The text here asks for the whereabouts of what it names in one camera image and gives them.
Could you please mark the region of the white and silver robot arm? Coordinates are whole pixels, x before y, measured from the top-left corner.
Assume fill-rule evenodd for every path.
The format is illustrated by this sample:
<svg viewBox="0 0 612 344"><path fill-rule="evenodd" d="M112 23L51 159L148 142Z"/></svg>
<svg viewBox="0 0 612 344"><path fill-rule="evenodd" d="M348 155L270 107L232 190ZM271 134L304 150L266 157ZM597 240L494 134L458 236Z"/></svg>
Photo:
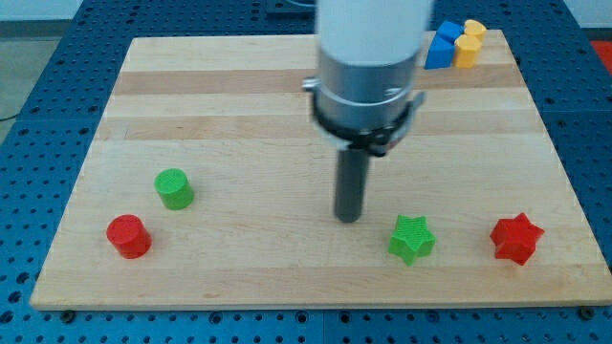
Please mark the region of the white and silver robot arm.
<svg viewBox="0 0 612 344"><path fill-rule="evenodd" d="M317 73L303 82L338 150L384 156L407 133L407 97L431 0L317 0Z"/></svg>

